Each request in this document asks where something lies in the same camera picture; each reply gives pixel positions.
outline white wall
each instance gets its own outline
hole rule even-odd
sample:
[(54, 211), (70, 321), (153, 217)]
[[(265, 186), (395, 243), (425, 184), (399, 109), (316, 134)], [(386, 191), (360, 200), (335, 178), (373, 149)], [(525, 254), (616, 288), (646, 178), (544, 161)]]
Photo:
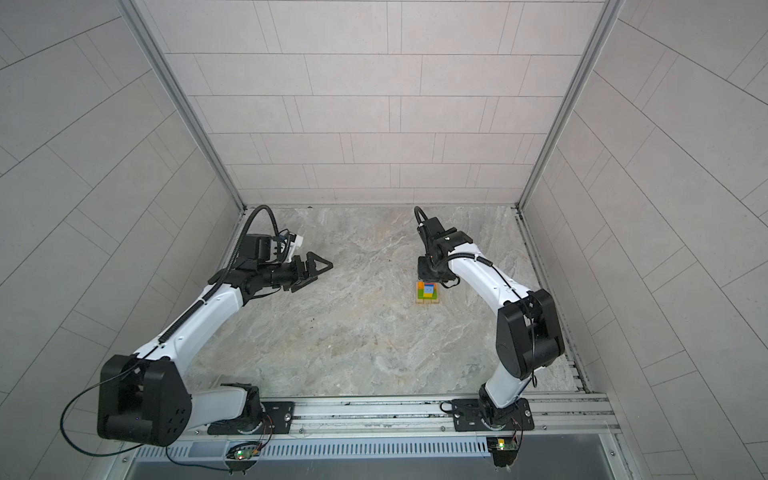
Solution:
[[(61, 410), (200, 292), (237, 209), (110, 0), (0, 29), (0, 478), (80, 480)], [(91, 451), (95, 400), (66, 422)]]
[(767, 31), (762, 0), (627, 1), (525, 208), (647, 478), (768, 474)]
[(137, 3), (245, 201), (304, 205), (517, 201), (602, 7)]

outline gray marble surface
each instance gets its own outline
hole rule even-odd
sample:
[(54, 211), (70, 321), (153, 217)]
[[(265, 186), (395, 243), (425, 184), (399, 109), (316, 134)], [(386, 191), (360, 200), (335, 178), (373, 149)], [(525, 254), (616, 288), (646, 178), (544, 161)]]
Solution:
[[(430, 207), (465, 231), (519, 283), (538, 282), (509, 207)], [(280, 229), (304, 236), (333, 270), (295, 292), (252, 300), (219, 328), (185, 374), (190, 390), (247, 382), (262, 396), (475, 393), (498, 363), (495, 312), (465, 283), (440, 303), (415, 302), (424, 247), (412, 207), (279, 208)], [(252, 233), (271, 231), (259, 214)], [(538, 391), (576, 390), (565, 358)]]

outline wire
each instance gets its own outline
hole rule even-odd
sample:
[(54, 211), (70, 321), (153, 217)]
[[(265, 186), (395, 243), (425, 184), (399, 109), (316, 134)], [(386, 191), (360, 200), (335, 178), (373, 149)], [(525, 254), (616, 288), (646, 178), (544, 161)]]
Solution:
[(170, 455), (168, 455), (168, 447), (165, 447), (165, 456), (168, 457), (168, 460), (170, 460), (171, 463), (175, 465), (180, 465), (182, 467), (198, 467), (198, 468), (205, 468), (207, 470), (216, 470), (217, 472), (229, 472), (232, 473), (232, 470), (230, 468), (217, 468), (217, 467), (209, 467), (208, 465), (198, 465), (197, 463), (181, 463), (177, 462), (176, 460), (173, 460)]
[[(141, 357), (140, 360), (146, 359), (155, 350), (157, 350), (156, 346), (152, 350), (150, 350), (149, 353), (147, 353), (147, 355)], [(80, 453), (82, 453), (84, 455), (88, 455), (89, 457), (111, 457), (111, 456), (115, 456), (115, 455), (120, 455), (121, 453), (130, 452), (131, 450), (135, 450), (135, 449), (137, 449), (137, 448), (139, 448), (141, 446), (144, 446), (144, 443), (140, 443), (139, 445), (130, 447), (129, 449), (120, 450), (119, 452), (112, 452), (112, 453), (93, 453), (93, 452), (87, 452), (87, 451), (81, 449), (80, 447), (78, 447), (77, 445), (75, 445), (69, 439), (69, 437), (67, 436), (67, 432), (64, 430), (64, 420), (65, 420), (65, 418), (67, 416), (67, 410), (69, 410), (69, 407), (75, 401), (77, 401), (77, 399), (79, 399), (85, 393), (90, 392), (92, 389), (95, 389), (96, 387), (98, 387), (100, 385), (104, 385), (105, 383), (111, 382), (112, 380), (121, 379), (121, 378), (124, 378), (124, 377), (128, 376), (129, 373), (134, 371), (135, 366), (136, 366), (136, 364), (132, 365), (129, 369), (125, 369), (123, 372), (120, 372), (120, 373), (118, 373), (117, 375), (115, 375), (115, 376), (113, 376), (111, 378), (108, 378), (106, 380), (102, 380), (101, 382), (99, 382), (99, 383), (97, 383), (95, 385), (89, 386), (88, 388), (86, 388), (85, 390), (83, 390), (82, 392), (80, 392), (76, 396), (74, 396), (74, 398), (69, 401), (67, 406), (64, 407), (64, 410), (61, 411), (61, 417), (58, 420), (58, 431), (61, 433), (61, 436), (64, 437), (64, 440), (69, 444), (69, 446), (71, 446), (73, 449), (77, 450), (78, 452), (80, 452)]]

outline mounting plate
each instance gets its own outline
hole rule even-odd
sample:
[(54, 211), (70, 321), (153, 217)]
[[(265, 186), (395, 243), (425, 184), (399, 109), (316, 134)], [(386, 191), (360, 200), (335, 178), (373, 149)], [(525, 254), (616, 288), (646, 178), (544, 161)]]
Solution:
[(480, 416), (480, 401), (478, 399), (455, 399), (451, 400), (453, 409), (460, 412), (460, 416), (456, 418), (453, 416), (453, 427), (457, 432), (498, 432), (498, 431), (511, 431), (519, 430), (520, 427), (525, 430), (533, 430), (533, 415), (527, 416), (525, 412), (531, 411), (531, 406), (526, 399), (518, 399), (515, 402), (517, 410), (512, 414), (513, 418), (518, 421), (518, 425), (514, 422), (509, 422), (500, 429), (491, 429), (482, 421)]

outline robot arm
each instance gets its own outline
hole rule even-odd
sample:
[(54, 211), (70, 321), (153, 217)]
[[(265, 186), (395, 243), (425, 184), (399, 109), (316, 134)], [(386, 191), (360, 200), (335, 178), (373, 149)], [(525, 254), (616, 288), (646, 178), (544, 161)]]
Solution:
[(499, 364), (480, 387), (480, 406), (488, 425), (506, 425), (534, 371), (565, 352), (554, 300), (545, 290), (532, 292), (496, 268), (466, 233), (446, 230), (419, 207), (414, 212), (426, 250), (419, 257), (419, 279), (444, 286), (464, 280), (496, 313)]

